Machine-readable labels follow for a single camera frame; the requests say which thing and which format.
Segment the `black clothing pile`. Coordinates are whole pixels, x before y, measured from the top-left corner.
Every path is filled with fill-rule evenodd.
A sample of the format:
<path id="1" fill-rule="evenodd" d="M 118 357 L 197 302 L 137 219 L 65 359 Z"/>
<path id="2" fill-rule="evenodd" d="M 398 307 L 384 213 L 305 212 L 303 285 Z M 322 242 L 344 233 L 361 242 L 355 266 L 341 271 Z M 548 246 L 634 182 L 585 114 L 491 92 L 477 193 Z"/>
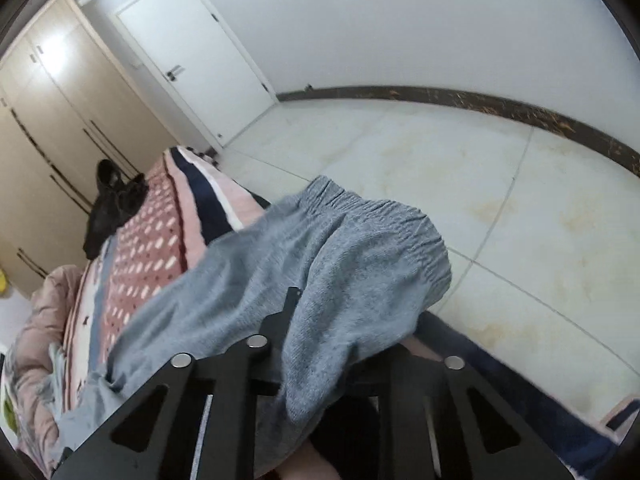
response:
<path id="1" fill-rule="evenodd" d="M 144 174 L 125 182 L 120 169 L 107 158 L 96 166 L 96 188 L 98 196 L 89 214 L 82 245 L 88 260 L 94 260 L 104 242 L 138 213 L 149 192 Z"/>

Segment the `dark baseboard strip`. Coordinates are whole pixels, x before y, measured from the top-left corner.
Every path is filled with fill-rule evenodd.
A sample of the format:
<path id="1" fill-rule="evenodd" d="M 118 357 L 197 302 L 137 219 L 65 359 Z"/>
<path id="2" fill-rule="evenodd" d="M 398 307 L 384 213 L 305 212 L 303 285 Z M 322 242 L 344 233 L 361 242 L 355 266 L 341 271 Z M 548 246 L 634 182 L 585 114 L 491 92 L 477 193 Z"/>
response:
<path id="1" fill-rule="evenodd" d="M 639 153 L 609 134 L 548 108 L 488 94 L 416 86 L 347 86 L 281 92 L 281 102 L 310 100 L 380 100 L 446 106 L 513 120 L 573 141 L 612 160 L 634 176 L 640 171 Z"/>

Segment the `grey-blue knit pants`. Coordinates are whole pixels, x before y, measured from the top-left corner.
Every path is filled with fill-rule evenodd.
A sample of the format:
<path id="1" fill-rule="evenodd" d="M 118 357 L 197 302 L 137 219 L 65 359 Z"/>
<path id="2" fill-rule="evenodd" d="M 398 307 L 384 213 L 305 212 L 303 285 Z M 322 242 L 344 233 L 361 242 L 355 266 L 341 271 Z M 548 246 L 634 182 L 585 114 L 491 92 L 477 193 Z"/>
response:
<path id="1" fill-rule="evenodd" d="M 282 384 L 258 406 L 255 470 L 292 455 L 336 399 L 345 370 L 398 344 L 451 282 L 446 245 L 422 211 L 365 200 L 327 177 L 213 240 L 198 265 L 150 298 L 58 419 L 51 454 L 79 448 L 170 358 L 216 356 L 302 293 L 286 334 Z"/>

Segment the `white room door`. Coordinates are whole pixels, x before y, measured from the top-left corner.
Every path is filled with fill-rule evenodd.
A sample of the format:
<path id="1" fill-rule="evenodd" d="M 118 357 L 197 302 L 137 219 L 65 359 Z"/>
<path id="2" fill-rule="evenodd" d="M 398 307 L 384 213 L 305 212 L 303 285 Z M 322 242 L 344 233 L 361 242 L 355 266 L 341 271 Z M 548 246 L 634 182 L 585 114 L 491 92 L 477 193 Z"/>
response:
<path id="1" fill-rule="evenodd" d="M 183 113 L 224 148 L 276 104 L 254 63 L 205 0 L 130 0 L 114 14 Z M 165 75 L 184 67 L 176 81 Z"/>

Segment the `yellow ukulele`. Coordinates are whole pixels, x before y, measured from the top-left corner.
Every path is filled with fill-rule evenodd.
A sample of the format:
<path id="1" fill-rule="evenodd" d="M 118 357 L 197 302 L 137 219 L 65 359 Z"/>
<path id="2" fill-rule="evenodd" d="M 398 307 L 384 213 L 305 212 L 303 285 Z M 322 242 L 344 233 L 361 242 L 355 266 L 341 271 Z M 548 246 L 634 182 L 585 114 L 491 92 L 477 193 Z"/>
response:
<path id="1" fill-rule="evenodd" d="M 8 288 L 8 280 L 6 279 L 6 274 L 1 269 L 0 270 L 0 295 L 1 296 L 6 292 L 7 288 Z"/>

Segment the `pink crumpled duvet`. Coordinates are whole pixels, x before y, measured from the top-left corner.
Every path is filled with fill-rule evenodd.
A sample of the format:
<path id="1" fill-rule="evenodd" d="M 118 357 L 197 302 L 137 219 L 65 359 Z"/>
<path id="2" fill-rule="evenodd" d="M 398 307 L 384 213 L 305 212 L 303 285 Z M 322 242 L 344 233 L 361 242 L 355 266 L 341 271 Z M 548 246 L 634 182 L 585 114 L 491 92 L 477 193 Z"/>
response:
<path id="1" fill-rule="evenodd" d="M 85 378 L 74 377 L 67 359 L 67 323 L 75 313 L 84 272 L 60 266 L 32 295 L 32 313 L 6 355 L 2 387 L 14 405 L 17 449 L 47 479 L 58 460 L 56 421 L 79 399 Z"/>

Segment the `green cloth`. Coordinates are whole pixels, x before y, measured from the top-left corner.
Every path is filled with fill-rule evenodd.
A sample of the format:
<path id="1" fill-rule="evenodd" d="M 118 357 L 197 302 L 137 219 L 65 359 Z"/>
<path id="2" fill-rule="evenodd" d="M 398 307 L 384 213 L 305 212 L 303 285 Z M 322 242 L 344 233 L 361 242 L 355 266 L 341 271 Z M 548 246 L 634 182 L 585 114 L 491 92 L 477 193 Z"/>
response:
<path id="1" fill-rule="evenodd" d="M 1 388 L 1 423 L 11 434 L 18 434 L 14 405 L 6 388 Z"/>

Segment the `patterned pink bed blanket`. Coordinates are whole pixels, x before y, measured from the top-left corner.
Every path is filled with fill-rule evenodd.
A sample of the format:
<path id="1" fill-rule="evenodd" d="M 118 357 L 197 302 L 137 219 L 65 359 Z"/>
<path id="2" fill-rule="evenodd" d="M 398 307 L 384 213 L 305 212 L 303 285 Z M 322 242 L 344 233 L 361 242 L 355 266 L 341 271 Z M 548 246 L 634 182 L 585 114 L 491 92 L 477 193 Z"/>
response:
<path id="1" fill-rule="evenodd" d="M 68 352 L 73 376 L 85 383 L 137 310 L 194 269 L 213 240 L 245 229 L 271 206 L 187 148 L 164 151 L 145 180 L 138 213 L 90 260 L 79 307 L 92 316 L 91 332 L 70 338 Z"/>

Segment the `beige wooden wardrobe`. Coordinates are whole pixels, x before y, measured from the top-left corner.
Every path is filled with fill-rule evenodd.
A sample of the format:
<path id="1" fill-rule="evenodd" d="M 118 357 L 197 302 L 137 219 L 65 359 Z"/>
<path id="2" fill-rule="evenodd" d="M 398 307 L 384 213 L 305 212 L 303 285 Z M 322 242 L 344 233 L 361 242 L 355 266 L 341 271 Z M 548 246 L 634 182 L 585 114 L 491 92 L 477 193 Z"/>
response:
<path id="1" fill-rule="evenodd" d="M 96 166 L 129 180 L 176 140 L 76 0 L 48 0 L 1 57 L 1 267 L 23 295 L 83 266 Z"/>

